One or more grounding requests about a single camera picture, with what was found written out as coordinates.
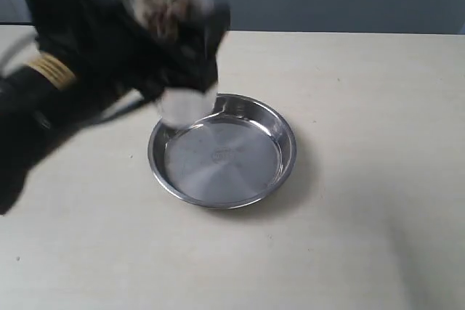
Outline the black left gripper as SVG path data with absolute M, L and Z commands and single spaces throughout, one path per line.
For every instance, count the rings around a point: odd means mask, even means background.
M 228 4 L 182 22 L 176 40 L 160 43 L 160 68 L 158 48 L 122 0 L 31 0 L 31 18 L 39 49 L 58 61 L 32 69 L 34 100 L 117 80 L 149 100 L 165 88 L 205 94 L 218 82 L 217 52 L 231 23 Z

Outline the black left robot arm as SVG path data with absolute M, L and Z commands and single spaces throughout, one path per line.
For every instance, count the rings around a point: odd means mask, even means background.
M 210 0 L 25 0 L 38 54 L 1 77 L 1 212 L 28 174 L 131 91 L 131 113 L 169 92 L 199 99 L 167 121 L 208 114 L 230 7 Z

